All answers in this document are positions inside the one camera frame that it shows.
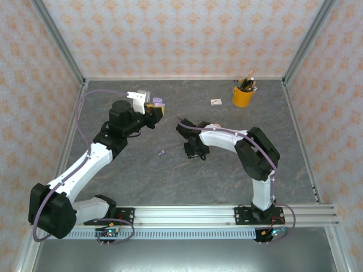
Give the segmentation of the yellow metal pen bucket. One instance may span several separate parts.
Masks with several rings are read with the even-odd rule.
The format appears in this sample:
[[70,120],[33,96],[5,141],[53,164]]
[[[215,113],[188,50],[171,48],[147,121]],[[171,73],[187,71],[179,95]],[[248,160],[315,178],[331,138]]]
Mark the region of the yellow metal pen bucket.
[[252,96],[255,94],[254,91],[251,92],[243,92],[237,87],[233,88],[233,96],[232,96],[232,102],[237,107],[247,107],[250,104]]

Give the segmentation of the grey metal sheet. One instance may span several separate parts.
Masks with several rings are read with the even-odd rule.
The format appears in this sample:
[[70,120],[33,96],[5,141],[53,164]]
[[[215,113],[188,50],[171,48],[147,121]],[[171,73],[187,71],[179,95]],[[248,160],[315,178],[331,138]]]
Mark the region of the grey metal sheet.
[[337,272],[330,247],[297,237],[252,240],[133,240],[101,246],[91,240],[41,244],[32,272]]

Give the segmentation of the small controller circuit board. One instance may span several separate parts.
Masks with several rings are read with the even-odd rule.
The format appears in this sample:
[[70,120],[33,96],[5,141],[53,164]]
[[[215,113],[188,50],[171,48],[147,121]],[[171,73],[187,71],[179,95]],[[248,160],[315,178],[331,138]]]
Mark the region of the small controller circuit board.
[[101,246],[103,245],[110,246],[116,241],[115,238],[119,236],[120,230],[121,230],[120,227],[112,227],[112,226],[96,228],[95,229],[96,240]]
[[254,241],[257,242],[258,244],[269,244],[275,238],[284,235],[286,232],[287,228],[285,226],[256,228],[255,229],[256,237]]

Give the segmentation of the aluminium table side rail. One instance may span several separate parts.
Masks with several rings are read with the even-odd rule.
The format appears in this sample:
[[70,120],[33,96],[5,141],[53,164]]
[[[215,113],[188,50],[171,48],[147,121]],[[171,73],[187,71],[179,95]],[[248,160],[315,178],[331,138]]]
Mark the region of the aluminium table side rail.
[[320,186],[319,186],[319,184],[318,184],[318,182],[316,180],[316,175],[315,175],[313,166],[311,164],[310,157],[309,157],[309,154],[307,152],[305,143],[303,141],[302,131],[301,131],[300,125],[298,123],[298,118],[297,118],[297,115],[296,115],[296,113],[294,111],[294,108],[293,108],[292,98],[291,98],[291,96],[289,94],[288,86],[287,86],[287,83],[284,81],[284,78],[281,79],[281,85],[282,85],[282,88],[284,90],[285,98],[286,98],[286,101],[287,101],[287,104],[288,104],[288,107],[289,107],[289,110],[290,110],[290,114],[291,114],[291,117],[292,117],[292,121],[293,121],[294,128],[295,128],[295,131],[296,131],[296,134],[297,134],[297,138],[298,138],[299,145],[300,145],[300,148],[301,148],[301,151],[302,151],[302,156],[303,156],[303,159],[304,159],[304,162],[305,162],[305,166],[306,166],[306,169],[307,169],[307,173],[308,173],[311,185],[315,185],[315,189],[316,189],[316,193],[317,193],[317,195],[315,196],[316,202],[319,203],[320,205],[324,204],[324,200],[323,200],[323,197],[322,197],[322,194],[321,194],[321,191],[320,191]]
[[64,141],[62,144],[62,149],[60,149],[60,156],[57,161],[57,165],[55,167],[55,170],[53,171],[52,177],[50,178],[50,181],[53,181],[58,176],[62,175],[67,169],[67,162],[69,160],[69,154],[71,152],[71,147],[74,140],[75,132],[77,131],[77,125],[76,125],[76,110],[78,108],[77,103],[79,99],[87,92],[88,88],[88,80],[85,80],[81,85],[79,86],[78,94],[75,99],[73,109],[71,111],[70,120],[68,122],[66,133],[63,137]]

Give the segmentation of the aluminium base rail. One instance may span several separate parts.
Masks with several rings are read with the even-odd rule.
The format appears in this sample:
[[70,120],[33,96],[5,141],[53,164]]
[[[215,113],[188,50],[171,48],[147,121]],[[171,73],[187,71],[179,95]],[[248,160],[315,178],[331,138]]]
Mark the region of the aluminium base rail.
[[[332,205],[291,205],[283,209],[285,224],[271,225],[236,225],[234,207],[249,205],[167,205],[167,206],[124,206],[135,208],[134,226],[140,227],[223,227],[223,226],[249,226],[256,228],[266,227],[326,227],[340,223],[336,210]],[[116,206],[112,205],[104,211],[104,203],[91,203],[76,207],[45,208],[39,218],[38,226],[45,231],[70,231],[75,226],[82,225],[89,220],[104,218],[113,214]]]

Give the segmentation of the aluminium corner post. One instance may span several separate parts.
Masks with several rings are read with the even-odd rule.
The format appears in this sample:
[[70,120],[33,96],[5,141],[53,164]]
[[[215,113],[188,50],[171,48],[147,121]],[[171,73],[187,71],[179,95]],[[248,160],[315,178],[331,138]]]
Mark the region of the aluminium corner post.
[[83,76],[79,66],[77,65],[69,47],[67,46],[60,30],[58,29],[56,23],[54,22],[50,12],[48,11],[43,0],[29,0],[37,13],[39,14],[41,20],[45,24],[45,27],[52,37],[55,45],[58,47],[61,55],[63,56],[66,64],[68,65],[71,73],[75,79],[83,84],[85,82],[85,77]]
[[307,34],[305,35],[301,45],[299,46],[295,56],[293,57],[284,77],[282,77],[283,86],[287,86],[293,79],[295,73],[302,64],[307,52],[313,44],[320,29],[323,27],[324,22],[329,16],[332,8],[337,0],[324,0],[321,8],[319,9],[315,19],[313,20]]

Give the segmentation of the aluminium frame leg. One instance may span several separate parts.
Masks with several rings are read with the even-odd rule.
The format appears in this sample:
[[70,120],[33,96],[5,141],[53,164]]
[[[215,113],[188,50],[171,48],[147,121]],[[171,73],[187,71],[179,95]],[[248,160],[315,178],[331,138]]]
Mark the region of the aluminium frame leg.
[[325,227],[328,243],[334,259],[337,272],[354,272],[354,267],[348,256],[348,248],[341,227]]
[[28,228],[15,272],[32,272],[39,247],[40,243],[33,240],[32,227]]

